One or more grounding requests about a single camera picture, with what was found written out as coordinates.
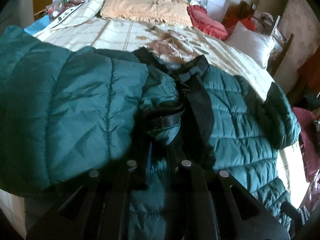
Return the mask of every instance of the green puffer jacket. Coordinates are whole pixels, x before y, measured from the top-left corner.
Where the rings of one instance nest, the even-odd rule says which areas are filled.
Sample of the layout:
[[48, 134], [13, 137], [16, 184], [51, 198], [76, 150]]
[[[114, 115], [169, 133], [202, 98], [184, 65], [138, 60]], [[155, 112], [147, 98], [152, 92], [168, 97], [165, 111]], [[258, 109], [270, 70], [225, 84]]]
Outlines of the green puffer jacket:
[[[16, 195], [107, 169], [130, 150], [139, 110], [170, 107], [177, 99], [174, 80], [130, 52], [70, 52], [14, 26], [0, 48], [0, 188]], [[279, 211], [290, 197], [277, 177], [276, 158], [298, 139], [300, 126], [284, 93], [272, 84], [262, 103], [242, 77], [214, 66], [202, 86], [214, 113], [212, 170], [228, 170], [288, 227]], [[152, 136], [168, 144], [179, 127]], [[169, 221], [179, 218], [167, 183], [162, 160], [151, 167], [149, 189], [132, 192], [130, 239], [166, 239]]]

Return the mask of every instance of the maroon cloth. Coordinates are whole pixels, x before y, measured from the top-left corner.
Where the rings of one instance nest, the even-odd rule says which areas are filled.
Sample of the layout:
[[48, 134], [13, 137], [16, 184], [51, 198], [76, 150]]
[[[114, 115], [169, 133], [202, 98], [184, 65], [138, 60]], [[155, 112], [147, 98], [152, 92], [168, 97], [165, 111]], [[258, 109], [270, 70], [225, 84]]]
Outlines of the maroon cloth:
[[217, 21], [212, 20], [207, 13], [207, 10], [199, 5], [191, 5], [187, 7], [188, 14], [192, 25], [203, 33], [206, 33], [219, 40], [228, 38], [229, 33], [226, 28]]
[[299, 144], [307, 182], [310, 182], [307, 193], [301, 203], [312, 212], [320, 199], [320, 156], [314, 114], [306, 109], [293, 107], [301, 126]]

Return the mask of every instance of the metal rivet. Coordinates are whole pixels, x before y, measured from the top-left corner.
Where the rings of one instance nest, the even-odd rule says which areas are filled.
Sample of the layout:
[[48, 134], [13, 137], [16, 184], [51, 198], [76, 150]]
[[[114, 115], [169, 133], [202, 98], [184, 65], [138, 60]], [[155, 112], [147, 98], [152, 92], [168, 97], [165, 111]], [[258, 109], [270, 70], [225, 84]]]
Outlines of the metal rivet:
[[191, 166], [191, 161], [183, 160], [183, 161], [181, 162], [181, 164], [182, 164], [183, 166], [185, 166], [185, 167], [190, 167], [190, 166]]
[[99, 171], [96, 171], [96, 170], [89, 171], [89, 176], [91, 178], [98, 177], [98, 175], [99, 175]]
[[225, 170], [220, 171], [219, 174], [220, 174], [221, 177], [224, 177], [224, 178], [229, 177], [229, 172], [227, 172], [227, 171], [225, 171]]
[[135, 166], [137, 166], [137, 162], [135, 160], [128, 160], [127, 165], [129, 167], [135, 167]]

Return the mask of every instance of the bed sheet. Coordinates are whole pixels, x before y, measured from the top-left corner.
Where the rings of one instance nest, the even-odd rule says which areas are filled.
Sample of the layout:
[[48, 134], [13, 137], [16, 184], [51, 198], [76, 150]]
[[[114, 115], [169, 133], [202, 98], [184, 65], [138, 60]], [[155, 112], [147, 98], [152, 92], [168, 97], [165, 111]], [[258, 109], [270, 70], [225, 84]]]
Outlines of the bed sheet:
[[[208, 62], [231, 75], [243, 76], [257, 94], [266, 99], [272, 77], [246, 54], [227, 46], [196, 28], [178, 25], [154, 25], [124, 19], [97, 17], [104, 0], [90, 0], [58, 25], [45, 28], [35, 37], [44, 42], [72, 51], [85, 46], [97, 49], [134, 51], [147, 47], [166, 61], [187, 62], [204, 54]], [[293, 206], [298, 208], [307, 191], [299, 143], [279, 151], [277, 170], [280, 179], [291, 193]], [[25, 200], [0, 191], [0, 207], [12, 225], [25, 238]]]

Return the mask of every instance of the white pillow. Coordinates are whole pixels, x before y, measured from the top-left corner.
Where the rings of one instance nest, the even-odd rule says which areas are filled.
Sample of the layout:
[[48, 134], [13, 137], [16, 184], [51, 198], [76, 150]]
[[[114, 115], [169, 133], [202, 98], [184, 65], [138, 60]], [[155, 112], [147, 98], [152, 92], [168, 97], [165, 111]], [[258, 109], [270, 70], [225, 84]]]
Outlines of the white pillow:
[[226, 44], [247, 54], [261, 68], [266, 69], [276, 41], [268, 35], [252, 32], [238, 22], [234, 32], [226, 40]]

